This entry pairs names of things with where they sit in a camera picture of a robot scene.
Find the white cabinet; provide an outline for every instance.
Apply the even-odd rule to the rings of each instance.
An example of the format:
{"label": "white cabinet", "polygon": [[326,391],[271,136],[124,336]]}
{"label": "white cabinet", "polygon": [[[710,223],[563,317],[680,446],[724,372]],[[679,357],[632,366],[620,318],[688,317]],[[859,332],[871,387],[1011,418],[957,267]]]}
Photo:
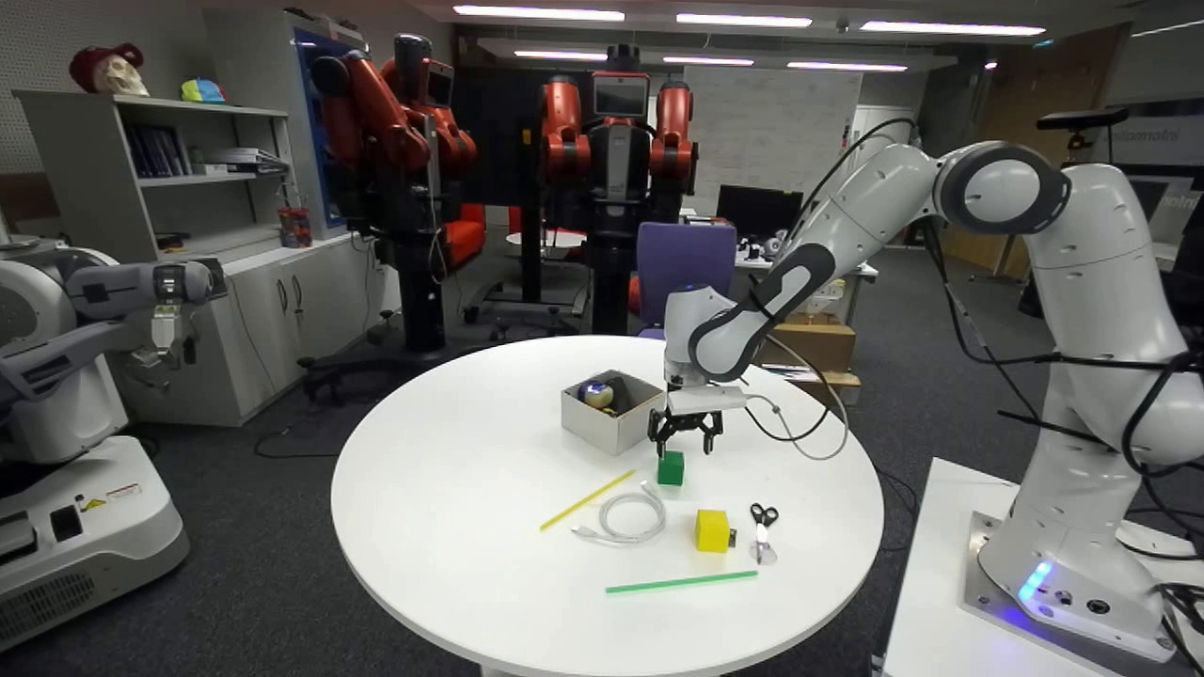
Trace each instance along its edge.
{"label": "white cabinet", "polygon": [[246,171],[215,166],[236,146],[290,166],[286,111],[69,91],[15,99],[71,243],[129,263],[280,248],[280,205],[294,195],[286,175],[267,166]]}
{"label": "white cabinet", "polygon": [[196,311],[196,366],[146,377],[118,361],[131,422],[246,425],[304,377],[301,357],[333,357],[372,328],[379,274],[364,240],[333,238],[232,258],[227,284]]}

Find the gray floor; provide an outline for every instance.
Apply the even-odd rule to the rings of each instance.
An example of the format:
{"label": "gray floor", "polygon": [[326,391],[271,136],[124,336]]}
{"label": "gray floor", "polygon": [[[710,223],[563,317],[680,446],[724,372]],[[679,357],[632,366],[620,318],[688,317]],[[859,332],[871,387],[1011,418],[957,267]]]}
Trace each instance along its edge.
{"label": "gray floor", "polygon": [[[1000,422],[1019,408],[996,372],[958,357],[940,280],[918,248],[877,255],[861,288],[856,431],[887,471],[887,532],[861,594],[798,649],[749,668],[859,674],[884,649],[906,565],[913,499],[932,453],[1019,476],[1034,431]],[[996,354],[1048,351],[1041,318],[1015,311],[1019,284],[957,270],[975,324]],[[1041,368],[1015,372],[1041,393]],[[91,616],[0,655],[23,674],[407,674],[476,677],[476,665],[393,625],[345,571],[326,510],[333,465],[364,402],[314,405],[290,393],[240,431],[146,428],[193,532],[187,565]],[[1204,507],[1184,476],[1168,496]]]}

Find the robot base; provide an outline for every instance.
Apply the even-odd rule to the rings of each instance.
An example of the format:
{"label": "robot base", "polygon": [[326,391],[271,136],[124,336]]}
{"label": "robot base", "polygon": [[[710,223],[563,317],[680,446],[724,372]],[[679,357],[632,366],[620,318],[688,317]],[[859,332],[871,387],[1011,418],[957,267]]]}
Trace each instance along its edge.
{"label": "robot base", "polygon": [[963,579],[963,604],[975,609],[975,614],[986,614],[990,621],[1019,632],[1025,638],[1034,638],[1034,644],[1048,644],[1054,649],[1066,649],[1066,655],[1076,655],[1083,660],[1095,660],[1095,665],[1108,665],[1115,674],[1164,674],[1164,677],[1188,677],[1193,668],[1188,665],[1178,665],[1178,660],[1168,660],[1170,649],[1160,649],[1160,660],[1152,657],[1139,657],[1139,655],[1128,655],[1115,644],[1095,644],[1095,638],[1083,638],[1083,637],[1074,637],[1056,625],[1041,625],[1034,621],[1009,590],[1000,590],[986,571],[981,571],[981,540],[996,530],[996,520],[990,514],[972,514],[972,536],[966,536],[966,579]]}
{"label": "robot base", "polygon": [[0,649],[104,604],[187,556],[187,532],[131,437],[0,499]]}

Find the ceiling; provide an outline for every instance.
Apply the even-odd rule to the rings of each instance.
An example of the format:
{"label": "ceiling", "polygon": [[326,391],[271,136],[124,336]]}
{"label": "ceiling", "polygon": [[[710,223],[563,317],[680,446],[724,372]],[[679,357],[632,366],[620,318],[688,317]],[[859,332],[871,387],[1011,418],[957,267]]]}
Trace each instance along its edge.
{"label": "ceiling", "polygon": [[[1139,23],[1184,0],[478,0],[525,6],[614,6],[626,10],[620,26],[590,23],[513,23],[513,17],[461,17],[452,0],[412,0],[435,23],[464,26],[464,37],[497,60],[514,50],[606,50],[616,40],[641,46],[656,65],[665,54],[688,56],[754,56],[755,65],[785,60],[892,60],[912,70],[940,69],[951,60],[990,60],[1027,54],[1074,33]],[[736,26],[679,26],[679,10],[728,10],[728,13],[809,13],[807,31],[736,31]],[[1048,26],[1041,37],[887,37],[861,33],[867,17],[913,17],[913,23],[1025,23]]]}

